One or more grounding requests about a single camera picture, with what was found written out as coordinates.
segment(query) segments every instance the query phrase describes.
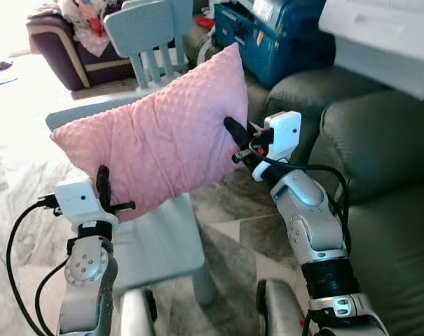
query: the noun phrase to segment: child's chair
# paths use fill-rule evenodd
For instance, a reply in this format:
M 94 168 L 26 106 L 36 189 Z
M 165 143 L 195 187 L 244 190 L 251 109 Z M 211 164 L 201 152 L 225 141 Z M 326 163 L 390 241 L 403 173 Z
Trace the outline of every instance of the child's chair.
M 108 15 L 104 25 L 117 53 L 131 59 L 139 83 L 137 91 L 89 99 L 87 104 L 52 113 L 46 118 L 49 128 L 54 131 L 72 120 L 129 104 L 179 76 L 173 63 L 184 63 L 182 35 L 190 30 L 192 10 L 192 0 L 132 0 L 123 4 L 123 10 Z M 173 38 L 177 47 L 174 62 L 167 48 Z M 156 46 L 162 68 L 157 63 Z M 144 60 L 151 76 L 144 70 Z M 114 232 L 113 243 L 118 261 L 114 302 L 122 312 L 122 335 L 155 335 L 151 303 L 143 286 L 191 275 L 196 300 L 202 305 L 213 301 L 216 289 L 205 269 L 203 246 L 188 194 L 121 224 Z

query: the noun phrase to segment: blue plastic box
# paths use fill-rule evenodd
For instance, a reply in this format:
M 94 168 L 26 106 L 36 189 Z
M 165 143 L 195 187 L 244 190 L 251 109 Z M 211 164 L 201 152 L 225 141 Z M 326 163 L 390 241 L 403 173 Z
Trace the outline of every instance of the blue plastic box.
M 216 42 L 238 42 L 243 65 L 271 89 L 286 76 L 327 67 L 335 56 L 334 38 L 317 24 L 325 0 L 256 0 L 215 6 Z

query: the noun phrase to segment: purple armchair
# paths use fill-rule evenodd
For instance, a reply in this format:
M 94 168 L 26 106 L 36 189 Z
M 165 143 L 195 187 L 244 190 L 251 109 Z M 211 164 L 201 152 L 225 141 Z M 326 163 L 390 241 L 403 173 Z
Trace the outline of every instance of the purple armchair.
M 51 69 L 69 90 L 135 76 L 130 60 L 119 57 L 110 43 L 101 57 L 90 54 L 73 39 L 71 24 L 59 15 L 33 17 L 28 20 L 27 29 Z

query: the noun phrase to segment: chair leg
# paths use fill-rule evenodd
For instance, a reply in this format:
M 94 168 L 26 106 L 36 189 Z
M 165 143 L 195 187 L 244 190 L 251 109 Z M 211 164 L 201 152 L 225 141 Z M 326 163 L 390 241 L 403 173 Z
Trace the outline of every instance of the chair leg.
M 205 265 L 192 274 L 193 290 L 200 305 L 210 305 L 217 296 L 217 288 Z

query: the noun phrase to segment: black cable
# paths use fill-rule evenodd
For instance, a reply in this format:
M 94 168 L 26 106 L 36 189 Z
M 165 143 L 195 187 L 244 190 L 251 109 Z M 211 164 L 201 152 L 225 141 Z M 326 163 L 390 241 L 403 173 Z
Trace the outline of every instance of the black cable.
M 45 276 L 45 278 L 43 278 L 43 280 L 39 284 L 39 287 L 37 287 L 36 296 L 34 297 L 34 307 L 36 308 L 37 319 L 39 320 L 39 323 L 41 324 L 43 331 L 45 331 L 48 336 L 54 336 L 54 334 L 50 330 L 50 328 L 46 325 L 45 320 L 43 319 L 43 316 L 42 316 L 42 311 L 41 311 L 42 290 L 43 290 L 43 287 L 45 287 L 46 283 L 51 279 L 51 277 L 55 275 L 61 268 L 63 268 L 65 264 L 67 264 L 67 261 L 68 261 L 68 258 L 65 259 L 63 262 L 61 262 L 55 269 L 53 269 L 53 271 L 48 273 Z
M 308 336 L 308 329 L 310 329 L 310 322 L 311 322 L 311 314 L 310 314 L 310 311 L 308 311 L 307 316 L 305 317 L 305 323 L 302 328 L 302 336 Z
M 343 231 L 343 238 L 344 238 L 344 242 L 346 243 L 347 253 L 350 254 L 350 250 L 352 248 L 352 239 L 350 238 L 350 233 L 349 233 L 349 229 L 348 229 L 349 202 L 348 202 L 347 183 L 346 183 L 346 179 L 344 178 L 344 176 L 339 171 L 337 171 L 335 168 L 325 166 L 323 164 L 291 164 L 291 163 L 280 162 L 280 161 L 277 161 L 277 160 L 270 159 L 269 157 L 266 157 L 266 156 L 260 154 L 254 148 L 253 141 L 257 140 L 257 139 L 258 139 L 258 137 L 255 137 L 251 141 L 249 141 L 248 148 L 251 151 L 251 153 L 254 154 L 260 160 L 263 160 L 263 161 L 270 163 L 272 165 L 277 165 L 279 167 L 283 167 L 283 168 L 286 168 L 286 169 L 298 169 L 298 170 L 303 170 L 303 171 L 305 171 L 305 170 L 325 171 L 325 172 L 332 173 L 333 175 L 335 175 L 338 178 L 339 183 L 341 184 L 341 187 L 343 189 L 343 211 L 342 211 L 342 214 L 341 214 L 341 217 L 342 217 L 342 219 L 341 219 L 342 228 L 341 229 Z
M 13 275 L 13 269 L 12 269 L 12 266 L 11 266 L 11 252 L 12 252 L 12 248 L 13 248 L 13 242 L 14 242 L 15 234 L 17 233 L 17 230 L 20 226 L 20 223 L 23 221 L 23 218 L 25 218 L 26 215 L 29 214 L 34 209 L 39 208 L 39 207 L 43 207 L 44 205 L 45 205 L 44 201 L 39 201 L 39 202 L 31 205 L 28 209 L 23 211 L 22 214 L 20 214 L 20 216 L 17 218 L 17 220 L 14 223 L 13 229 L 11 230 L 11 235 L 9 236 L 9 240 L 8 240 L 8 246 L 6 248 L 6 270 L 8 272 L 8 278 L 9 278 L 9 282 L 11 283 L 11 288 L 13 290 L 15 300 L 17 301 L 18 306 L 20 308 L 20 311 L 22 312 L 25 320 L 28 322 L 31 329 L 38 336 L 47 336 L 47 335 L 45 335 L 39 329 L 39 327 L 35 324 L 32 317 L 29 315 L 27 308 L 25 307 L 25 304 L 23 303 L 22 298 L 20 297 L 20 293 L 19 293 L 17 285 L 15 283 L 15 279 L 14 279 L 14 275 Z

